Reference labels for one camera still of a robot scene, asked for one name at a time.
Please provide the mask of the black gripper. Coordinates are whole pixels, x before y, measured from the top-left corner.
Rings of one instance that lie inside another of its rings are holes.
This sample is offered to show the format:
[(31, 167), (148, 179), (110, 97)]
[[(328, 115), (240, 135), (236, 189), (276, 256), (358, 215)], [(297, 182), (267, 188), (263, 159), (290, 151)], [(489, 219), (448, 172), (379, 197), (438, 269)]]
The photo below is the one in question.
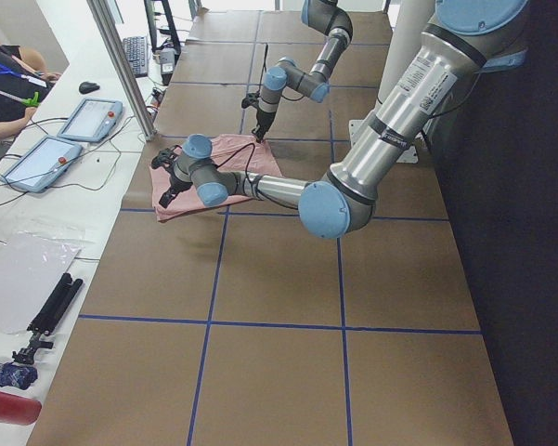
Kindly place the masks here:
[(266, 132), (270, 129), (274, 122), (274, 113), (258, 109), (256, 112), (256, 126), (253, 129), (253, 135), (257, 142), (265, 140)]
[(189, 190), (192, 186), (188, 168), (179, 161), (174, 161), (170, 167), (170, 189), (162, 194), (159, 205), (167, 208), (178, 193)]

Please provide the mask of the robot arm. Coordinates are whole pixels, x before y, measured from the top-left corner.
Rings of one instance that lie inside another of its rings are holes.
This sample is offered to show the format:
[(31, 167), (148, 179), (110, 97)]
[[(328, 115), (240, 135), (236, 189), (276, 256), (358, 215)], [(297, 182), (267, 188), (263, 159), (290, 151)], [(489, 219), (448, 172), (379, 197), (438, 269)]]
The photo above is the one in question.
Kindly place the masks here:
[(263, 68), (258, 89), (246, 95), (241, 107), (255, 109), (255, 127), (252, 134), (258, 142), (265, 139), (273, 125), (284, 90), (289, 88), (303, 98), (316, 103), (329, 94), (329, 81), (334, 68), (351, 44), (352, 21), (336, 1), (305, 1), (301, 21), (323, 34), (323, 46), (318, 55), (304, 69), (291, 57), (282, 57), (269, 68)]
[(379, 183), (439, 114), (452, 87), (463, 78), (524, 61), (528, 13), (526, 1), (436, 2), (416, 56), (384, 102), (361, 122), (350, 151), (321, 179), (223, 172), (213, 161), (211, 140), (195, 134), (180, 148), (162, 150), (152, 159), (152, 168), (166, 171), (170, 182), (161, 205), (195, 190), (207, 207), (240, 195), (294, 208), (319, 238), (336, 239), (364, 227), (373, 215)]

